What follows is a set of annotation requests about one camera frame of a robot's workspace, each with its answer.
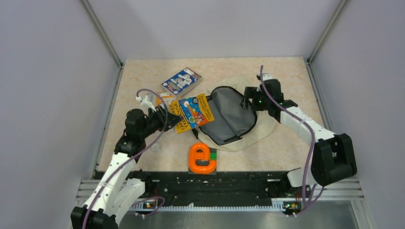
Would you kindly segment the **yellow treehouse book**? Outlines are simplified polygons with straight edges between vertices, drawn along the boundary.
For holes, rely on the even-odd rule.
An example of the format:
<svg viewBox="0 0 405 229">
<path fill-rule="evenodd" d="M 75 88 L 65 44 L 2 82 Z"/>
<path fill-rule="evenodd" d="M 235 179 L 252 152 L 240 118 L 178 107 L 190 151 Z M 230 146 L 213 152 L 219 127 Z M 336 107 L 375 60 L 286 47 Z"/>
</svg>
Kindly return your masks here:
<svg viewBox="0 0 405 229">
<path fill-rule="evenodd" d="M 214 121 L 214 115 L 205 94 L 172 101 L 169 105 L 169 109 L 172 114 L 182 118 L 174 127 L 177 134 Z"/>
</svg>

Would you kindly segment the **cream canvas student bag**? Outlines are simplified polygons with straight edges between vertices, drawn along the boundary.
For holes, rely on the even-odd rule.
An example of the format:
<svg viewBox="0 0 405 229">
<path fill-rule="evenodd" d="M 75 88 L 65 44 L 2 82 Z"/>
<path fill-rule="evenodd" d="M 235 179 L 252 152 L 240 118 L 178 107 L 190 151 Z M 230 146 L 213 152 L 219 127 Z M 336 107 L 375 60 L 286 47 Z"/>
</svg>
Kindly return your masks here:
<svg viewBox="0 0 405 229">
<path fill-rule="evenodd" d="M 214 121 L 192 130 L 196 139 L 210 148 L 237 152 L 266 138 L 276 121 L 267 112 L 255 111 L 251 104 L 240 106 L 248 81 L 242 76 L 223 79 L 205 90 Z"/>
</svg>

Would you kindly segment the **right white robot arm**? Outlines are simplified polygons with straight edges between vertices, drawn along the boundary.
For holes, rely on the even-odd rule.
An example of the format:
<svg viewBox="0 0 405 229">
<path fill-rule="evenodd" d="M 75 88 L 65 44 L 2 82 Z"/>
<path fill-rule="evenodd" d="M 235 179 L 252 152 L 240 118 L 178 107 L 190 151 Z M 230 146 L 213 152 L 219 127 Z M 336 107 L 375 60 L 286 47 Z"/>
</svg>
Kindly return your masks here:
<svg viewBox="0 0 405 229">
<path fill-rule="evenodd" d="M 267 79 L 257 87 L 245 87 L 240 106 L 266 111 L 309 146 L 304 167 L 287 172 L 287 179 L 280 183 L 283 195 L 292 197 L 301 186 L 318 184 L 324 187 L 357 174 L 351 137 L 324 128 L 294 101 L 286 100 L 277 79 Z"/>
</svg>

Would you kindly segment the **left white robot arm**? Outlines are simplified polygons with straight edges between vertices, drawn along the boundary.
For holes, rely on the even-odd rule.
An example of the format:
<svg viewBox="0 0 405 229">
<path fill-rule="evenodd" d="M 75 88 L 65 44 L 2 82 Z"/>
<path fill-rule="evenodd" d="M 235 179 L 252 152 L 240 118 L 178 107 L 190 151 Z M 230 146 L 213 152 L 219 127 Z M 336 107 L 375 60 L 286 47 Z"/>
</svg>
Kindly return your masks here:
<svg viewBox="0 0 405 229">
<path fill-rule="evenodd" d="M 182 119 L 161 106 L 150 108 L 148 114 L 141 109 L 128 111 L 123 135 L 115 146 L 108 169 L 85 203 L 72 210 L 72 227 L 117 229 L 134 202 L 153 192 L 150 181 L 127 178 L 137 159 L 149 148 L 146 138 L 157 131 L 163 134 Z"/>
</svg>

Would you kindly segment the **orange book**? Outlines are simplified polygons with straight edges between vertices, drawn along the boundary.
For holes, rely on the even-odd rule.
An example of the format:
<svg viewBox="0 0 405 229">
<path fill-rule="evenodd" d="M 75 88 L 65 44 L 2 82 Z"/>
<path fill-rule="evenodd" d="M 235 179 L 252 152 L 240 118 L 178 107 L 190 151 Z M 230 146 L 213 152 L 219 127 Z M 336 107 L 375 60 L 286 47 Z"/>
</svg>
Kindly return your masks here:
<svg viewBox="0 0 405 229">
<path fill-rule="evenodd" d="M 163 99 L 163 101 L 167 105 L 167 107 L 169 107 L 170 104 L 176 100 L 176 98 L 168 92 L 158 92 L 157 94 L 158 94 L 158 96 L 160 96 Z M 156 98 L 155 106 L 159 106 L 159 105 L 163 106 L 163 105 L 161 105 L 161 100 L 159 98 Z"/>
</svg>

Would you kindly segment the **blue white book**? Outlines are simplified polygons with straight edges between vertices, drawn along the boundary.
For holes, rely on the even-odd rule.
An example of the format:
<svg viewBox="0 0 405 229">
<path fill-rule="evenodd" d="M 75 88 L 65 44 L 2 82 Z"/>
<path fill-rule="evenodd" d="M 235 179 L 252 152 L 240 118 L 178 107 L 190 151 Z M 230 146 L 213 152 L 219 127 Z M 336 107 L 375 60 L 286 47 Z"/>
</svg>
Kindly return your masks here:
<svg viewBox="0 0 405 229">
<path fill-rule="evenodd" d="M 198 86 L 202 81 L 201 75 L 186 67 L 163 81 L 161 87 L 175 98 L 180 98 Z"/>
</svg>

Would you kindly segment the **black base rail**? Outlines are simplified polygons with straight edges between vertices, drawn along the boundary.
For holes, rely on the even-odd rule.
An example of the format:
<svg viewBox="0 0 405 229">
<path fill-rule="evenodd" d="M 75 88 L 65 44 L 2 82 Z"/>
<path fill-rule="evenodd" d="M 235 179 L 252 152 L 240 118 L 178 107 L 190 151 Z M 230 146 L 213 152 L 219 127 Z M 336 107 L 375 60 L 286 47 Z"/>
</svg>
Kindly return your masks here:
<svg viewBox="0 0 405 229">
<path fill-rule="evenodd" d="M 301 197 L 301 186 L 292 187 L 285 172 L 187 172 L 132 171 L 127 178 L 145 182 L 141 198 L 160 196 L 164 207 L 269 207 L 276 198 Z"/>
</svg>

